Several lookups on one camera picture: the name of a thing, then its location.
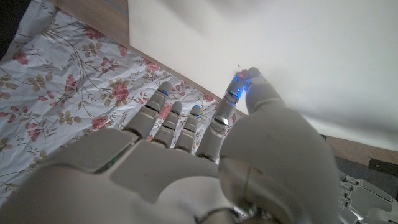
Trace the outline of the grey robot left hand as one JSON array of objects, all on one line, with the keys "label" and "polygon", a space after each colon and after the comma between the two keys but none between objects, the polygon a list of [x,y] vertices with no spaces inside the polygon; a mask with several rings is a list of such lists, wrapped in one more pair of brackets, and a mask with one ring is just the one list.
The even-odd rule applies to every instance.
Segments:
[{"label": "grey robot left hand", "polygon": [[339,172],[340,211],[343,224],[397,224],[397,200],[363,180]]}]

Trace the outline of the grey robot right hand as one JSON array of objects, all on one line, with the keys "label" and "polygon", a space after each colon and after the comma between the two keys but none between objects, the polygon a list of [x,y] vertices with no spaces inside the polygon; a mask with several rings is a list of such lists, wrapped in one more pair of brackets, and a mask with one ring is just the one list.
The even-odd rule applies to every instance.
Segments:
[{"label": "grey robot right hand", "polygon": [[169,121],[147,141],[164,83],[123,130],[102,129],[50,155],[1,207],[2,223],[337,223],[339,175],[325,140],[252,67],[225,96],[248,115],[221,118],[192,155],[195,118],[171,147]]}]

